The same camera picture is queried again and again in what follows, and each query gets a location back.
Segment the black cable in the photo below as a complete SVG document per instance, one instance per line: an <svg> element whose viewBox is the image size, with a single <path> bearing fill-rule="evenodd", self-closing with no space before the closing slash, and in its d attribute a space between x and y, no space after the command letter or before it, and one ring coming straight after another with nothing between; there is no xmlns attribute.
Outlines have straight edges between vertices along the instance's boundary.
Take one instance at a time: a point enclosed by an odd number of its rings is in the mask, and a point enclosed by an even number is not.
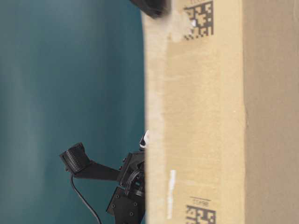
<svg viewBox="0 0 299 224"><path fill-rule="evenodd" d="M74 181L73 181L73 175L70 175L70 181L71 181L71 186L73 187L74 191L78 194L79 198L81 198L81 200L83 201L83 203L86 205L86 207L90 210L90 212L94 215L94 217L97 219L98 224L102 224L98 214L96 213L96 211L89 205L89 203L83 198L82 194L77 190L77 188L74 185Z"/></svg>

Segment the teal backdrop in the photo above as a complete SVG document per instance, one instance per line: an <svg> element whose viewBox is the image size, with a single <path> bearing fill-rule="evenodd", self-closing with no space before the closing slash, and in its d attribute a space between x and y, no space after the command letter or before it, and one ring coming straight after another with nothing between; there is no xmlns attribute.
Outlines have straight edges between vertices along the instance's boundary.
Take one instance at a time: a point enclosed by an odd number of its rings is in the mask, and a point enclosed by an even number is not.
<svg viewBox="0 0 299 224"><path fill-rule="evenodd" d="M118 168L144 132L140 12L129 0L0 1L0 223L95 224L59 154ZM114 182L75 179L103 224Z"/></svg>

